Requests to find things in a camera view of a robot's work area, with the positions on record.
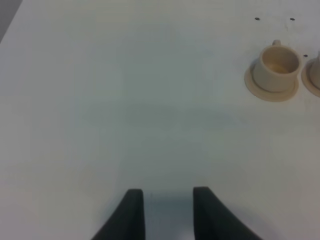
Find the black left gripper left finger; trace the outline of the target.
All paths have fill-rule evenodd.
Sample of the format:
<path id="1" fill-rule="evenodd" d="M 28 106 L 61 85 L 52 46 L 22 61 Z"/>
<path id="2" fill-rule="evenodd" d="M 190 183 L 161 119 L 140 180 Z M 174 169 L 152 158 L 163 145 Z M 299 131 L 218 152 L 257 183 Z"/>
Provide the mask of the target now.
<path id="1" fill-rule="evenodd" d="M 129 189 L 93 240 L 144 240 L 145 211 L 141 189 Z"/>

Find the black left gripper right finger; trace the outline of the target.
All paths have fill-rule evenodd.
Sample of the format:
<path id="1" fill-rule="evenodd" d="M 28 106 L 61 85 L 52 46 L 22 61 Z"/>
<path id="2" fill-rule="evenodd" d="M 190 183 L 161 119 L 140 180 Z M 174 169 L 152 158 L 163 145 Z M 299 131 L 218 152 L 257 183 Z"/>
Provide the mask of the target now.
<path id="1" fill-rule="evenodd" d="M 259 240 L 209 187 L 193 189 L 193 229 L 196 240 Z"/>

